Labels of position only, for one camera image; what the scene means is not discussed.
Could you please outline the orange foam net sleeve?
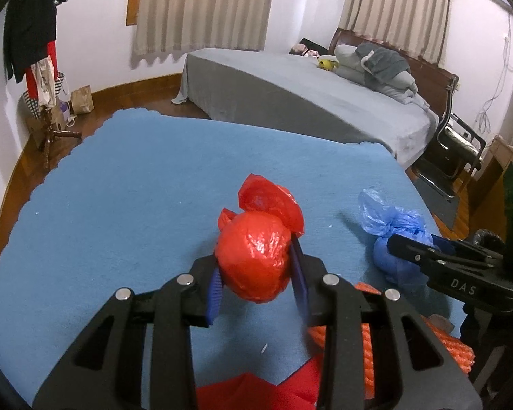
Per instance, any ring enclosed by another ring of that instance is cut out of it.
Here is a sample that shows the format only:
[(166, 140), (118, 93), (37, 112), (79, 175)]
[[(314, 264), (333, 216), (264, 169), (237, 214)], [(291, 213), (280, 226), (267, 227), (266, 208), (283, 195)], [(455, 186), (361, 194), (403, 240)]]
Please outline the orange foam net sleeve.
[[(435, 337), (438, 338), (442, 346), (448, 351), (460, 370), (468, 376), (474, 365), (474, 350), (458, 338), (440, 329), (427, 317), (422, 316), (422, 321), (435, 334)], [(409, 345), (409, 358), (412, 368), (419, 371), (429, 367), (437, 367), (440, 364), (441, 358), (434, 351), (434, 346), (426, 342), (424, 334), (416, 326), (415, 321), (410, 317), (404, 317), (402, 326), (406, 333), (407, 344)], [(320, 349), (324, 348), (325, 326), (309, 327), (307, 334)], [(365, 394), (367, 399), (371, 399), (375, 395), (375, 378), (371, 329), (367, 323), (361, 325), (361, 334), (363, 338)]]

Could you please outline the blue plastic bag ball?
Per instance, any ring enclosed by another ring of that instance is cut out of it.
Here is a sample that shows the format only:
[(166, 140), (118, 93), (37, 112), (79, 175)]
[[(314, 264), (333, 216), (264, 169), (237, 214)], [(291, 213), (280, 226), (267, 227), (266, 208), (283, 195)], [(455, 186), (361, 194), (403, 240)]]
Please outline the blue plastic bag ball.
[(424, 285), (425, 275), (412, 248), (434, 247), (423, 216), (414, 210), (390, 205), (374, 189), (363, 189), (358, 196), (359, 222), (367, 234), (375, 237), (372, 249), (374, 265), (385, 278), (399, 287)]

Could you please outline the red cloth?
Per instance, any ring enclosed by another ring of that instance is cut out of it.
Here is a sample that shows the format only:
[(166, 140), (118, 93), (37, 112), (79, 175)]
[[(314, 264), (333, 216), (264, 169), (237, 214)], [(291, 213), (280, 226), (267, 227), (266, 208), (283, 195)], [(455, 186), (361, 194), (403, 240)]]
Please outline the red cloth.
[(316, 408), (323, 355), (303, 364), (279, 385), (253, 375), (242, 374), (230, 380), (196, 390), (199, 409), (268, 410)]

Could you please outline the red plastic bag ball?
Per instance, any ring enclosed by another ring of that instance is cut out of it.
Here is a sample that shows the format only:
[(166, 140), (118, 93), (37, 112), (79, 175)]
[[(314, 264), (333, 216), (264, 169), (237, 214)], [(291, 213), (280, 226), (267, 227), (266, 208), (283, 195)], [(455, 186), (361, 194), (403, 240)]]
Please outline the red plastic bag ball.
[(289, 283), (289, 247), (305, 233), (303, 212), (288, 189), (257, 174), (245, 179), (238, 203), (240, 213), (220, 212), (215, 256), (235, 294), (265, 304)]

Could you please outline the wooden side desk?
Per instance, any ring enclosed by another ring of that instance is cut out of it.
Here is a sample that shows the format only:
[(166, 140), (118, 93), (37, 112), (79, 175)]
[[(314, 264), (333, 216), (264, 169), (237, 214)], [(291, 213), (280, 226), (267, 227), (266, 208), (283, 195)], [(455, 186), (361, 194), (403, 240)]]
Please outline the wooden side desk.
[(500, 135), (496, 135), (487, 149), (482, 168), (468, 185), (468, 205), (471, 214), (482, 204), (511, 163), (513, 145), (509, 145)]

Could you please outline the black chair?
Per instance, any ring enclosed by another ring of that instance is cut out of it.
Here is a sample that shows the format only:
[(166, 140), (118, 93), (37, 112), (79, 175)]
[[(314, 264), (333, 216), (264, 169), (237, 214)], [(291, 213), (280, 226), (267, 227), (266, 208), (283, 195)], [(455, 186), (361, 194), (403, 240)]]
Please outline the black chair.
[(459, 77), (453, 75), (446, 88), (447, 102), (437, 130), (425, 152), (413, 164), (414, 174), (448, 200), (467, 186), (482, 166), (486, 141), (453, 111)]

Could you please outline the blue table cloth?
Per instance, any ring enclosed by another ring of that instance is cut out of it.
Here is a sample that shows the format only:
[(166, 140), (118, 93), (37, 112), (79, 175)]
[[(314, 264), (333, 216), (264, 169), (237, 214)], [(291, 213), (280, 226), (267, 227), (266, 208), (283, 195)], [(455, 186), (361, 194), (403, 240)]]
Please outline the blue table cloth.
[(437, 230), (383, 145), (119, 111), (33, 191), (1, 254), (0, 368), (17, 393), (33, 401), (117, 289), (158, 289), (212, 253), (218, 216), (237, 208), (250, 174), (292, 193), (305, 219), (303, 251), (353, 283), (386, 287), (359, 222), (362, 190)]

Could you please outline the yellow plush toy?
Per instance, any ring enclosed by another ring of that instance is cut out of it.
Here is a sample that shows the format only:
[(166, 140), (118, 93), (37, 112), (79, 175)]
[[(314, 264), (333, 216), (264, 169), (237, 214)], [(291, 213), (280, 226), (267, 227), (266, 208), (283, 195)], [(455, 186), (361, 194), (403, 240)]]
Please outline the yellow plush toy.
[(318, 67), (327, 71), (334, 71), (338, 67), (339, 63), (337, 61), (328, 59), (328, 58), (319, 58), (318, 59)]

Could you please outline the wooden coat rack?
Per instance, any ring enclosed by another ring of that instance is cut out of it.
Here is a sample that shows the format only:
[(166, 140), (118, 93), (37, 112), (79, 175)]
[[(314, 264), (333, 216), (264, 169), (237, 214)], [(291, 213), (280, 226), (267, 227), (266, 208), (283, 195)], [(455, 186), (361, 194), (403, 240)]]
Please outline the wooden coat rack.
[(55, 83), (55, 105), (52, 107), (43, 107), (39, 105), (40, 119), (44, 122), (45, 126), (45, 139), (43, 145), (44, 153), (44, 170), (50, 170), (51, 149), (52, 144), (61, 138), (75, 138), (81, 140), (80, 132), (72, 132), (65, 129), (61, 122), (65, 120), (63, 111), (61, 110), (61, 103), (59, 93), (64, 86), (65, 75), (58, 71), (58, 79)]

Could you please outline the right beige curtain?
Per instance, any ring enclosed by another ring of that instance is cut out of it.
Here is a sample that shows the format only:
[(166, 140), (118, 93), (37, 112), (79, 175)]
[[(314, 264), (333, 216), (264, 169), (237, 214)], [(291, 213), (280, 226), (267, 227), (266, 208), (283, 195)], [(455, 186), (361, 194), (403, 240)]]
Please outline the right beige curtain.
[(439, 65), (452, 0), (345, 0), (339, 27)]

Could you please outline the beige curtain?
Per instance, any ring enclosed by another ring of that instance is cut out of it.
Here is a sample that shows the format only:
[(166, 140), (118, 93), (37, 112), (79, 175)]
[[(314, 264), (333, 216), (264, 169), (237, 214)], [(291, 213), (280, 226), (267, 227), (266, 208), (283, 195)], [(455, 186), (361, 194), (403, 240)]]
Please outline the beige curtain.
[(345, 0), (339, 27), (439, 65), (452, 0)]
[(271, 0), (140, 0), (134, 53), (262, 50), (269, 13)]

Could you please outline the brown paper bag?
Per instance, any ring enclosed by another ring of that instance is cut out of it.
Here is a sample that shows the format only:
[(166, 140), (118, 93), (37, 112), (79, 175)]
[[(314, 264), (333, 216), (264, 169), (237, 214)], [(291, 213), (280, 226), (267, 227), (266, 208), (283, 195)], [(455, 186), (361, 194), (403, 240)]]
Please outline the brown paper bag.
[(94, 110), (90, 85), (86, 85), (72, 91), (71, 107), (76, 116), (88, 114)]

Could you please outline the red garment on rack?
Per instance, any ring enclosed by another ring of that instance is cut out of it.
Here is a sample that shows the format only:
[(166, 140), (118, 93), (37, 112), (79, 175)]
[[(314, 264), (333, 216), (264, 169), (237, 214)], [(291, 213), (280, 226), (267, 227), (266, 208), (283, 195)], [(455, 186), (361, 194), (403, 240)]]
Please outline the red garment on rack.
[(55, 41), (47, 44), (47, 56), (26, 69), (28, 96), (37, 100), (40, 106), (55, 105), (55, 83), (58, 79), (58, 65)]

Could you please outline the left beige curtain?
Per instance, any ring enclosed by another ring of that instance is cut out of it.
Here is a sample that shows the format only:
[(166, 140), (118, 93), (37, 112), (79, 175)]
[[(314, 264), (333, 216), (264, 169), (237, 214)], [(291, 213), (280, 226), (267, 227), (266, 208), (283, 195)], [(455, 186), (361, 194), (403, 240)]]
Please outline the left beige curtain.
[(140, 0), (134, 53), (262, 50), (269, 13), (271, 0)]

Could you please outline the black coat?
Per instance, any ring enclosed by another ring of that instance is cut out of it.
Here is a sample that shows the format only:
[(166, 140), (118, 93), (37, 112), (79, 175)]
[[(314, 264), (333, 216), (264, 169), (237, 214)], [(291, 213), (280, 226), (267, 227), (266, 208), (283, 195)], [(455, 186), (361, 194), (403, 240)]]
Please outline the black coat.
[(7, 79), (23, 81), (26, 69), (48, 56), (56, 40), (55, 0), (10, 0), (7, 6), (3, 53)]

